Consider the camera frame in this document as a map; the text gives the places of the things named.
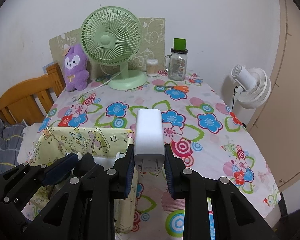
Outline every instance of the green cap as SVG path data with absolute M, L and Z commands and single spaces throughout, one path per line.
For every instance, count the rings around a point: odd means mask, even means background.
M 173 48 L 175 50 L 186 50 L 186 42 L 185 39 L 175 38 L 173 40 Z

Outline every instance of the white fan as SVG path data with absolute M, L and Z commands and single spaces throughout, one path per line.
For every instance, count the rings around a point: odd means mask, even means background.
M 246 69 L 244 66 L 237 65 L 232 69 L 231 76 L 242 88 L 234 96 L 234 102 L 238 100 L 242 107 L 254 109 L 268 99 L 271 81 L 261 68 Z

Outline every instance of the cotton swab container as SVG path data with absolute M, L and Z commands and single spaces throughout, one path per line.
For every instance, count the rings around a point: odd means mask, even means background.
M 157 59 L 148 59 L 147 60 L 147 76 L 156 77 L 158 75 L 158 65 L 159 61 Z

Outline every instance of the green fan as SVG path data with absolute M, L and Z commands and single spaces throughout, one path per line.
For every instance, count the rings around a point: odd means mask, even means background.
M 120 74 L 109 86 L 127 90 L 142 86 L 147 77 L 139 70 L 128 70 L 128 61 L 142 41 L 137 17 L 120 7 L 102 7 L 90 14 L 81 27 L 81 45 L 86 54 L 101 65 L 120 65 Z

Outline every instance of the star print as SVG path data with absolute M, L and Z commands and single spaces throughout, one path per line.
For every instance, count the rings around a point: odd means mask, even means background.
M 119 140 L 119 139 L 117 139 L 117 138 L 115 137 L 115 135 L 114 135 L 114 136 L 110 136 L 110 138 L 111 138 L 110 141 L 113 141 L 113 142 L 117 142 L 117 140 Z

